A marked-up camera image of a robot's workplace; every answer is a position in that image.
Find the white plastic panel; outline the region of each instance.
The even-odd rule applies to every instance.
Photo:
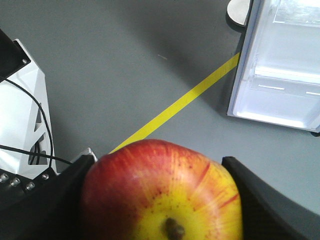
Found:
[[[254,1],[228,115],[320,131],[320,1]]]

